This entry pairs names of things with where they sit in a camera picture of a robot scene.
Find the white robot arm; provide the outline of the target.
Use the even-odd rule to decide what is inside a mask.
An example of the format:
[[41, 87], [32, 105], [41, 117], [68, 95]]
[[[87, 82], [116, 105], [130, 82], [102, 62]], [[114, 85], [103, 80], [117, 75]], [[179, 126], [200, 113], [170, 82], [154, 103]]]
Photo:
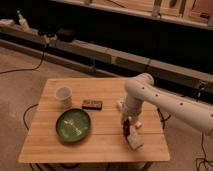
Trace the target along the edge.
[[142, 103], [148, 102], [213, 137], [213, 107], [155, 88], [154, 79], [148, 73], [127, 79], [124, 87], [126, 97], [121, 106], [123, 115], [140, 115]]

